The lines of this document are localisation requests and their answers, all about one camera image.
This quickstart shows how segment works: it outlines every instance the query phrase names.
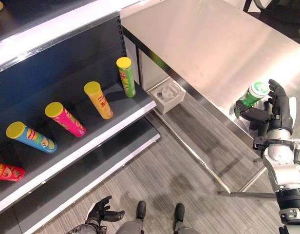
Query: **yellow lid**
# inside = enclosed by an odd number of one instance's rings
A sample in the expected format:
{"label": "yellow lid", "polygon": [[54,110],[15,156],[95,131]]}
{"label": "yellow lid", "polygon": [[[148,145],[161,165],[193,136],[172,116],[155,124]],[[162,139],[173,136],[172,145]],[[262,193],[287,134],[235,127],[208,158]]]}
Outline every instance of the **yellow lid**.
{"label": "yellow lid", "polygon": [[45,115],[50,118],[55,118],[63,112],[63,105],[60,102],[49,103],[45,108]]}
{"label": "yellow lid", "polygon": [[25,125],[22,122],[13,122],[6,129],[6,136],[11,139],[16,139],[24,132]]}
{"label": "yellow lid", "polygon": [[121,57],[116,61],[119,68],[126,69],[131,66],[131,59],[128,57]]}
{"label": "yellow lid", "polygon": [[97,93],[100,90],[101,90],[100,84],[98,82],[96,82],[96,81],[88,82],[84,86],[84,92],[87,95],[95,94],[95,93]]}

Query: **pringles can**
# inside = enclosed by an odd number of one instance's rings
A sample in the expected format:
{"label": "pringles can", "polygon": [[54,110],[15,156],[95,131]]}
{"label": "pringles can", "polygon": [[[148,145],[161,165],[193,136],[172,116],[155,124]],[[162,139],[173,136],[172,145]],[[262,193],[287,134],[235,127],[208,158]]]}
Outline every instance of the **pringles can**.
{"label": "pringles can", "polygon": [[0,163],[0,179],[18,182],[24,177],[25,170],[20,167]]}
{"label": "pringles can", "polygon": [[113,116],[113,111],[108,104],[106,97],[103,95],[98,82],[91,81],[85,84],[84,92],[88,95],[101,117],[110,119]]}
{"label": "pringles can", "polygon": [[132,98],[136,95],[134,77],[131,70],[131,59],[128,57],[121,57],[116,61],[122,80],[124,92],[127,97]]}
{"label": "pringles can", "polygon": [[[255,102],[264,98],[269,92],[270,89],[268,84],[261,81],[256,81],[251,86],[249,86],[246,93],[241,98],[239,98],[239,100],[241,100],[245,106],[250,108],[255,104]],[[234,106],[234,114],[237,118],[240,116],[240,113],[237,110],[236,106]]]}
{"label": "pringles can", "polygon": [[57,149],[57,144],[55,142],[32,128],[28,128],[19,121],[13,122],[8,126],[6,135],[11,139],[18,140],[49,154],[55,152]]}
{"label": "pringles can", "polygon": [[76,137],[82,137],[86,133],[85,127],[60,102],[48,104],[45,114]]}

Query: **blue pringles can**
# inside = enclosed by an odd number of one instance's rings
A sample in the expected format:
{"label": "blue pringles can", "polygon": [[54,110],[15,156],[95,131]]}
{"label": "blue pringles can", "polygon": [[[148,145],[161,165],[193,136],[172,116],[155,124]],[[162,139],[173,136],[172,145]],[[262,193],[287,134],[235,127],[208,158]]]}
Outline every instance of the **blue pringles can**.
{"label": "blue pringles can", "polygon": [[8,126],[6,129],[6,135],[11,139],[18,140],[49,154],[55,152],[57,149],[57,144],[54,141],[43,136],[41,133],[28,128],[19,121],[13,122]]}

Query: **green can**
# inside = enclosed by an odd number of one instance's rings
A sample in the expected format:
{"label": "green can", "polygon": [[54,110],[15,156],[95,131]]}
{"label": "green can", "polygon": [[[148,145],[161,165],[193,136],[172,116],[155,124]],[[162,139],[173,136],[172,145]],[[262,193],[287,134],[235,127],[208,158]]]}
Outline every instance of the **green can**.
{"label": "green can", "polygon": [[[255,102],[259,101],[263,97],[265,97],[270,92],[268,84],[263,83],[261,81],[254,82],[251,86],[249,86],[246,93],[239,98],[248,108],[252,107]],[[234,107],[234,113],[236,117],[240,116],[240,113]]]}
{"label": "green can", "polygon": [[131,70],[131,59],[121,57],[116,61],[122,80],[124,92],[127,97],[132,98],[136,95],[134,77]]}

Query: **gray carpet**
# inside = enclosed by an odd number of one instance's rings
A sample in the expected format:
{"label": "gray carpet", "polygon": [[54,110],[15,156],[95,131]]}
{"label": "gray carpet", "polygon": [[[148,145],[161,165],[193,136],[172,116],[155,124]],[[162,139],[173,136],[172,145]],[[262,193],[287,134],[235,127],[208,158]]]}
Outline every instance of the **gray carpet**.
{"label": "gray carpet", "polygon": [[[174,206],[186,207],[185,225],[201,234],[278,234],[281,225],[275,201],[229,198],[217,195],[221,187],[174,139],[152,114],[147,118],[162,139],[63,211],[37,234],[64,234],[84,222],[88,208],[112,195],[113,210],[125,210],[116,223],[104,223],[114,234],[134,219],[138,201],[147,203],[146,234],[171,234]],[[186,95],[164,118],[234,191],[250,179],[262,163],[246,145],[214,116]],[[265,173],[249,192],[271,192]]]}

